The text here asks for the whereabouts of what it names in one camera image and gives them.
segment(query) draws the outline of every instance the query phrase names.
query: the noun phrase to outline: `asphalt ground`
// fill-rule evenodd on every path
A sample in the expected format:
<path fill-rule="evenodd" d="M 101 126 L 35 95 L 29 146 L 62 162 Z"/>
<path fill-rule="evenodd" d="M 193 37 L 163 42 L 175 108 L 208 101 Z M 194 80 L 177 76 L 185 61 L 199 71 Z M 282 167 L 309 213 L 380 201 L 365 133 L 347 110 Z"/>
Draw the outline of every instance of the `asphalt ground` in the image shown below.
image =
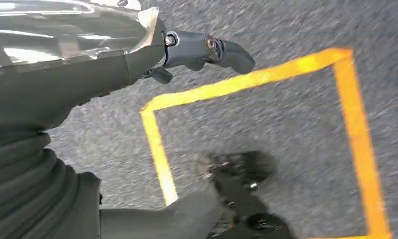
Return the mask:
<path fill-rule="evenodd" d="M 168 29 L 209 32 L 247 49 L 256 69 L 349 46 L 360 79 L 388 225 L 398 239 L 398 0 L 144 1 Z M 164 206 L 140 110 L 154 96 L 235 76 L 207 66 L 172 71 L 74 108 L 51 147 L 103 180 L 105 207 Z M 179 196 L 201 188 L 203 152 L 259 149 L 277 172 L 260 197 L 300 238 L 368 234 L 361 190 L 332 68 L 155 112 Z"/>

